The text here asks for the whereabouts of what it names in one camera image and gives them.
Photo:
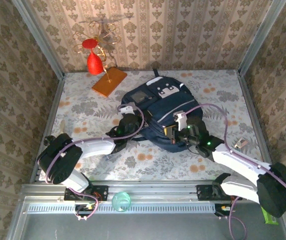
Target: navy blue backpack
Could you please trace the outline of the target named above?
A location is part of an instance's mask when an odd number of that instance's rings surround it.
[[[157,69],[153,69],[155,78],[127,92],[121,103],[135,103],[144,112],[148,126],[139,132],[143,137],[133,140],[149,140],[160,148],[171,153],[186,150],[184,142],[172,144],[165,136],[164,127],[174,125],[173,113],[196,107],[199,103],[194,99],[190,90],[173,77],[159,76]],[[203,111],[197,108],[187,116],[198,116],[202,119]]]

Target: table surface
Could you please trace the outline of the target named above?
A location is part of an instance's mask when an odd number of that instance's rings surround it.
[[[117,125],[122,116],[116,108],[123,95],[154,78],[153,71],[126,73],[127,77],[107,98],[91,89],[103,74],[67,73],[52,135],[59,134],[62,120],[66,122],[64,131],[73,139],[100,137]],[[159,74],[184,83],[200,104],[211,103],[224,109],[229,125],[228,144],[234,146],[243,137],[248,144],[241,151],[262,160],[235,70],[169,70]],[[204,108],[203,120],[210,134],[223,138],[224,119],[217,110]],[[80,159],[75,168],[92,181],[213,180],[221,173],[232,172],[188,150],[169,153],[149,141],[130,141],[119,153]],[[44,180],[43,172],[39,180]]]

